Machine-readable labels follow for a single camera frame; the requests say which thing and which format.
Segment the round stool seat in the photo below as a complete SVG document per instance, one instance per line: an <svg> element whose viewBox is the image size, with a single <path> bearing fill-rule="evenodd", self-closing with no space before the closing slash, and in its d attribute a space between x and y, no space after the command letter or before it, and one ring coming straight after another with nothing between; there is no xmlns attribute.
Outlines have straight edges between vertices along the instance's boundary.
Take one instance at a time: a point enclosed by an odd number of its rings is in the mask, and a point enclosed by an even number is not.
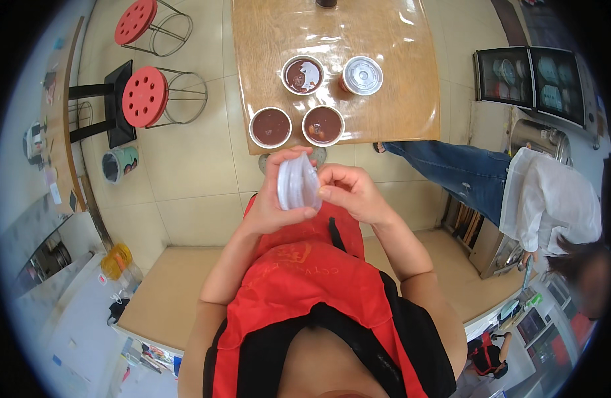
<svg viewBox="0 0 611 398"><path fill-rule="evenodd" d="M122 112L134 127L153 125L168 102L168 84L162 72L152 66L135 71L122 95Z"/></svg>
<svg viewBox="0 0 611 398"><path fill-rule="evenodd" d="M137 0L120 17L115 28L115 42L133 43L146 32L157 13L156 0Z"/></svg>

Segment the black apron strap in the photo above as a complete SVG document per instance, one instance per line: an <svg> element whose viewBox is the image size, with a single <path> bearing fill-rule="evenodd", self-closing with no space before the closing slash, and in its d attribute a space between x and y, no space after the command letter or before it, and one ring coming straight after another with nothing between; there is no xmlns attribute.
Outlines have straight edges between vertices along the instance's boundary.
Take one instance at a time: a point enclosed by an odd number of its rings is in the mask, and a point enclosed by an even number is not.
<svg viewBox="0 0 611 398"><path fill-rule="evenodd" d="M337 225L334 224L334 217L330 217L330 223L328 224L328 229L330 230L330 235L332 236L332 244L335 248L339 250L343 250L346 253L345 246L343 245L343 241L341 240L341 234L339 234L339 229Z"/></svg>

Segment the hand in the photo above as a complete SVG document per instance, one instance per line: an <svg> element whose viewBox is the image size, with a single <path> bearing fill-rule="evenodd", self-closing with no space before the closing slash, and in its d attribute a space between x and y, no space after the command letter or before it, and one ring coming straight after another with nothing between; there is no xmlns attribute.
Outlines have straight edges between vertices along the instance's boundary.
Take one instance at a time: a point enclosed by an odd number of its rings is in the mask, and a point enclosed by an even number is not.
<svg viewBox="0 0 611 398"><path fill-rule="evenodd" d="M362 168L326 163L317 174L321 183L319 196L344 208L357 221L380 224L394 213Z"/></svg>
<svg viewBox="0 0 611 398"><path fill-rule="evenodd" d="M272 234L283 226L297 224L306 219L316 216L316 210L311 207L303 207L292 210L282 210L277 197L277 177L279 165L286 159L294 159L306 152L312 153L309 147L292 147L284 149L268 156L266 161L266 175L263 185L253 206L241 223L242 228L253 234Z"/></svg>
<svg viewBox="0 0 611 398"><path fill-rule="evenodd" d="M522 260L520 260L520 265L526 267L526 261L529 257L533 256L533 261L538 262L538 252L537 251L525 251L522 255Z"/></svg>

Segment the dark bottle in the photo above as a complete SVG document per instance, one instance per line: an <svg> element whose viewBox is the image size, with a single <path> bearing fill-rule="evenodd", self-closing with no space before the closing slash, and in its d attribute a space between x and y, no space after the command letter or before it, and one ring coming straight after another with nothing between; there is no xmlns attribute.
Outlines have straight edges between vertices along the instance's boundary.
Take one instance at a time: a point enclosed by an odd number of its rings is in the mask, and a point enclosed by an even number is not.
<svg viewBox="0 0 611 398"><path fill-rule="evenodd" d="M316 0L316 4L323 8L332 8L337 5L337 0Z"/></svg>

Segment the red stool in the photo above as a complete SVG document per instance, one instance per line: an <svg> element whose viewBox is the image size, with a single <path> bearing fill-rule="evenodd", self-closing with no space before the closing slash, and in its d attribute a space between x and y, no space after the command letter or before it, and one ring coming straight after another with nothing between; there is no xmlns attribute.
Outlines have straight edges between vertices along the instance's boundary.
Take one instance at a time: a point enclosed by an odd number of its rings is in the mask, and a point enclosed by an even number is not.
<svg viewBox="0 0 611 398"><path fill-rule="evenodd" d="M155 25L153 23L155 14L157 14L157 3L161 3L175 12L163 19L159 25ZM186 36L184 37L162 28L166 21L177 15L181 15L188 19L188 30L186 32ZM129 45L139 39L148 29L153 31L148 50ZM122 14L122 17L119 19L118 26L115 28L115 42L125 48L148 52L158 57L166 57L179 50L186 43L186 41L188 41L192 31L193 20L191 20L188 15L176 10L172 6L164 3L162 0L137 0L126 9L126 11ZM165 54L159 54L155 50L155 36L157 36L158 33L164 33L179 40L179 44L171 51Z"/></svg>
<svg viewBox="0 0 611 398"><path fill-rule="evenodd" d="M162 71L175 73L175 76L167 80ZM197 77L199 83L194 84L192 87L203 85L204 91L171 88L171 86L175 85L175 81L184 75ZM193 98L169 98L169 94L175 94L176 92L193 93L190 94ZM199 100L202 101L202 105L194 116L184 122L180 122L175 120L166 110L170 100ZM204 111L207 101L208 91L206 83L197 73L145 66L136 70L126 83L122 95L122 112L126 121L132 126L149 129L163 125L190 123ZM162 115L166 117L168 123L156 125L155 123L157 123Z"/></svg>

